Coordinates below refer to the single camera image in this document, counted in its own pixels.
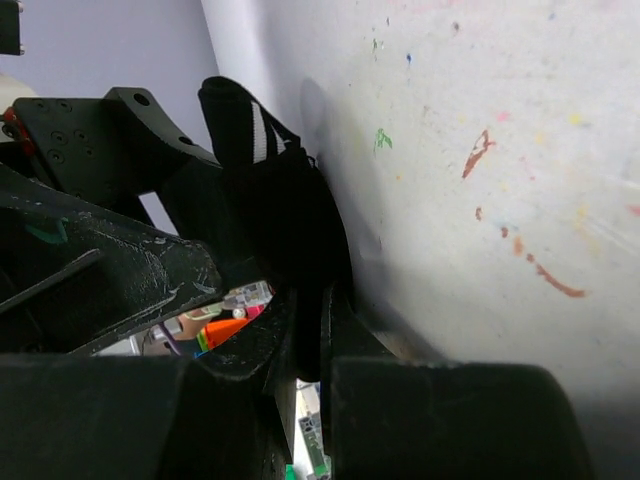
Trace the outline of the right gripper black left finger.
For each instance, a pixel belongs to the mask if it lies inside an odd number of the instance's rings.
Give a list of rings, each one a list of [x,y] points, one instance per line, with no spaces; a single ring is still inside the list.
[[[297,295],[186,356],[1,359],[5,479],[281,479],[292,459]]]

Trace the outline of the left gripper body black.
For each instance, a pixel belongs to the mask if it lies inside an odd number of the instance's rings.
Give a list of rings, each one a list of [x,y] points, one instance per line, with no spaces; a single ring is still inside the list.
[[[59,191],[82,200],[122,200],[149,191],[105,99],[22,97],[2,120],[41,181]]]

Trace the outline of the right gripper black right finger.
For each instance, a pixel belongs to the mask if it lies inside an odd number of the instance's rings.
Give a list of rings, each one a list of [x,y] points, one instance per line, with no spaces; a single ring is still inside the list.
[[[324,294],[321,418],[336,479],[591,479],[570,402],[533,365],[396,357]]]

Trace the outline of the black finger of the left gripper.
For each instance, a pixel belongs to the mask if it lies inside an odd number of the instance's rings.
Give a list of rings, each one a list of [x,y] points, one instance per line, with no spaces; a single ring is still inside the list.
[[[1,168],[2,352],[93,354],[221,294],[201,244]]]
[[[248,270],[250,246],[222,189],[213,154],[194,143],[142,88],[113,87],[104,108],[145,192],[159,197],[177,233],[199,241],[220,270]]]

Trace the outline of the black ankle sock white cuff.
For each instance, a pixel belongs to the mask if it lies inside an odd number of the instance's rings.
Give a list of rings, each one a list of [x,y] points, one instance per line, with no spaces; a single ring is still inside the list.
[[[223,76],[198,92],[223,192],[267,281],[296,291],[299,378],[321,376],[325,290],[350,282],[344,225],[317,161],[244,86]]]

